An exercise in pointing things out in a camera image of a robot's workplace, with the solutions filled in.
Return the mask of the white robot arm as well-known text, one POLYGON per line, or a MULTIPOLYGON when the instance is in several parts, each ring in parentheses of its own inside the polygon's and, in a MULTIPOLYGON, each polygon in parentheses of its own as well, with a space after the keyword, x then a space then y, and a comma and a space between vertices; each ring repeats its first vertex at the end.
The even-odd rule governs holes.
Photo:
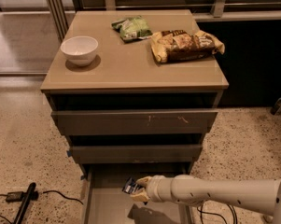
POLYGON ((281 224, 281 179, 203 180, 192 175, 154 175, 136 183, 141 188, 130 197, 137 202, 199 206, 214 201, 271 216, 273 224, 281 224))

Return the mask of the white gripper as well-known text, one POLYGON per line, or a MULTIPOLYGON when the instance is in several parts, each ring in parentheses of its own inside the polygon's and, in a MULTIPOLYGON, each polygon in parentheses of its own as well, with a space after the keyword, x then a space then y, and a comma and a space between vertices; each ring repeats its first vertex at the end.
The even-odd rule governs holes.
POLYGON ((135 202, 147 203, 149 200, 156 203, 173 202, 171 192, 172 177, 163 175, 145 176, 136 180, 136 184, 146 188, 146 191, 132 193, 130 197, 135 202))

